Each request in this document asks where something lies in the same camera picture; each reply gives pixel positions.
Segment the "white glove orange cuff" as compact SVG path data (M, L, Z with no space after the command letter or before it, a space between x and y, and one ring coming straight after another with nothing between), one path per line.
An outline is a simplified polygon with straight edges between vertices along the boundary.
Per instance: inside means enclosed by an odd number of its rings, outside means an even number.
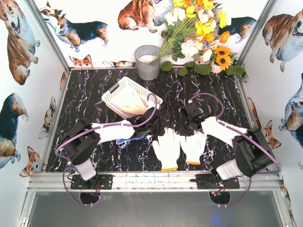
M200 157L205 151L207 134L194 131L192 136L180 136L180 146L186 155L186 163L200 165Z

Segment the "blue dotted white glove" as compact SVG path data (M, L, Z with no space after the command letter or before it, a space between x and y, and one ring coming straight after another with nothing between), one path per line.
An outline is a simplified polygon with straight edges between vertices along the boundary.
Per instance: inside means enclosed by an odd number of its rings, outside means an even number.
M131 139L118 139L118 140L116 140L116 144L120 148L126 148L130 144L131 141L146 140L146 139L148 139L148 135L144 134L143 136L136 137L136 138L131 138Z

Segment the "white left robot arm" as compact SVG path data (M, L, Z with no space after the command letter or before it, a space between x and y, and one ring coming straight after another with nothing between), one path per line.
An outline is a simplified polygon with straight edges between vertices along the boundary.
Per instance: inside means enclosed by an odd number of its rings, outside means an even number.
M55 153L61 156L63 151L82 180L90 181L97 175L90 159L97 145L112 140L134 139L143 135L164 135L163 115L155 107L149 108L144 114L119 122L91 123L87 119L81 119L62 138L61 145Z

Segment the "yellow dotted white glove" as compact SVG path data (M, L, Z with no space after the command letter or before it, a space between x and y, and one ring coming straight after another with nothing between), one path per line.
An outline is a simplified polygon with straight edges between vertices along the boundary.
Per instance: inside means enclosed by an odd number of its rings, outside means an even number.
M163 136L152 142L157 159L161 162L161 171L176 171L180 156L180 136L172 128L164 128Z

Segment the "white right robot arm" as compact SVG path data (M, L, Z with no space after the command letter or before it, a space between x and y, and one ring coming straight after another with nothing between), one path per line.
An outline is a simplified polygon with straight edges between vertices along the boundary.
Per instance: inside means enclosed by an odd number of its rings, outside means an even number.
M215 137L233 148L234 159L215 168L223 181L234 177L261 174L277 161L260 129L245 129L204 114L191 102L181 107L183 113L178 133L180 146L188 164L199 165L208 136Z

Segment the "cream knit glove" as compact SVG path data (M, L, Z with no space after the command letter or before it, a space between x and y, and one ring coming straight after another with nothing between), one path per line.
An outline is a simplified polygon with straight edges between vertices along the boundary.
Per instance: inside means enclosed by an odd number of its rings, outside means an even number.
M139 97L136 91L129 90L123 97L119 109L126 113L131 114L144 114L147 111L147 107Z

